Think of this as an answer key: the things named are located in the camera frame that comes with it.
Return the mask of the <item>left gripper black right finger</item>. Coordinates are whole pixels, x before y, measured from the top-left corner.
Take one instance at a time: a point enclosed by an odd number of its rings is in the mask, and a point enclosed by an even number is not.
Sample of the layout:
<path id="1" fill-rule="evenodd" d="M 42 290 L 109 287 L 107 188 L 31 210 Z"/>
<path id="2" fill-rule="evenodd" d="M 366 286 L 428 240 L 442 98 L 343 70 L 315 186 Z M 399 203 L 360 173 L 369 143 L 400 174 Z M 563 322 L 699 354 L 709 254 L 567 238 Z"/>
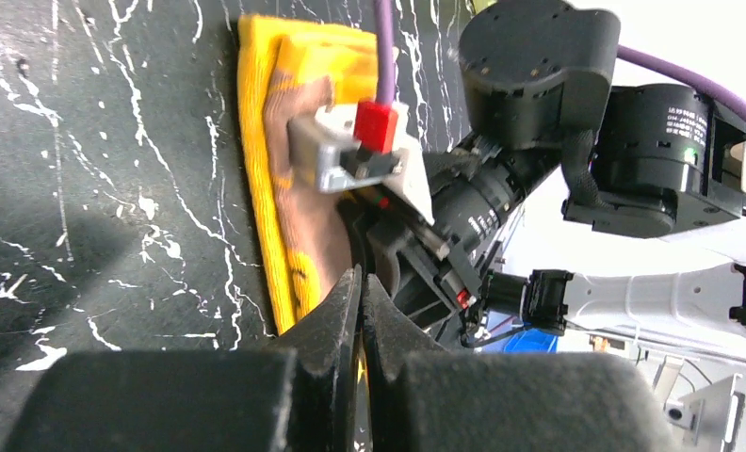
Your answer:
<path id="1" fill-rule="evenodd" d="M 361 299 L 376 451 L 673 451 L 644 377 L 600 353 L 441 347 L 368 276 Z"/>

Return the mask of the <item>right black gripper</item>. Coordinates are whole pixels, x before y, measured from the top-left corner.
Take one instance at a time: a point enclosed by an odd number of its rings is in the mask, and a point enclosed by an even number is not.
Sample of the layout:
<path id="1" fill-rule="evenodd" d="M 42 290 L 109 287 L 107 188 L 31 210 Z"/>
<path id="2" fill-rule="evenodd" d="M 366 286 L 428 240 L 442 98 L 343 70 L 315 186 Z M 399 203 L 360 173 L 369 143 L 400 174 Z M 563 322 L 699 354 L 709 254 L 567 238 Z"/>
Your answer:
<path id="1" fill-rule="evenodd" d="M 380 186 L 341 202 L 353 259 L 438 340 L 473 339 L 491 312 L 514 315 L 518 331 L 561 335 L 566 272 L 519 277 L 494 268 L 500 233 L 560 160 L 557 149 L 504 150 L 477 135 L 450 153 L 432 153 L 424 171 L 430 217 Z"/>

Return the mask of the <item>orange towel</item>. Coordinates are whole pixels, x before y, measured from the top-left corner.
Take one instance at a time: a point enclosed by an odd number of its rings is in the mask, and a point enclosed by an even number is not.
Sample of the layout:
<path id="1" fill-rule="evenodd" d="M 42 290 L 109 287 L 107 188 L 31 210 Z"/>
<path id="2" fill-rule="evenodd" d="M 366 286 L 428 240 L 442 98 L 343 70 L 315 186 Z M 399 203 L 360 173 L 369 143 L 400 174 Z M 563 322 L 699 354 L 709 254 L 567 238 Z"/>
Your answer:
<path id="1" fill-rule="evenodd" d="M 341 24 L 262 15 L 238 21 L 241 144 L 275 325 L 285 333 L 353 266 L 338 195 L 296 178 L 287 124 L 373 97 L 376 38 Z"/>

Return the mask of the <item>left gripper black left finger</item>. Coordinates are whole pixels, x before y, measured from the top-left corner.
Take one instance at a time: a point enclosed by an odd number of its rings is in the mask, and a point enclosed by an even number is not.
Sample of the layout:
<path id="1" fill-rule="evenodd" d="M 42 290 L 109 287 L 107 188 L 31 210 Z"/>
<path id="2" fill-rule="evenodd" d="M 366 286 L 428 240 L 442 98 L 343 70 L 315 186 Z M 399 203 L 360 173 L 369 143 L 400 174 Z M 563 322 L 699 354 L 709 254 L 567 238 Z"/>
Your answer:
<path id="1" fill-rule="evenodd" d="M 57 361 L 8 451 L 347 451 L 364 275 L 346 271 L 280 337 L 234 351 L 129 350 Z"/>

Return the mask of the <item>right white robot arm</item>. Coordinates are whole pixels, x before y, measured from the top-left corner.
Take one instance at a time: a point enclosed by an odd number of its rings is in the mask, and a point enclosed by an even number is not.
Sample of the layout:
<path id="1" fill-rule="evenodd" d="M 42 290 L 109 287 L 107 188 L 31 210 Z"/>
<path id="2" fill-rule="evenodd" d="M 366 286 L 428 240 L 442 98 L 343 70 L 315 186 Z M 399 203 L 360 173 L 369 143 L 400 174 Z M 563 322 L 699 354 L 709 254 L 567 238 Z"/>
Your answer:
<path id="1" fill-rule="evenodd" d="M 612 331 L 715 351 L 746 339 L 746 266 L 596 278 L 562 269 L 528 277 L 492 268 L 497 232 L 555 170 L 568 187 L 562 217 L 597 233 L 651 239 L 746 218 L 746 192 L 729 184 L 730 148 L 746 143 L 746 113 L 672 64 L 670 77 L 612 82 L 620 23 L 610 11 L 565 1 L 499 1 L 461 33 L 470 134 L 432 153 L 431 216 L 392 188 L 351 229 L 356 258 L 416 326 L 456 347 L 485 347 L 475 328 L 490 312 L 528 331 Z"/>

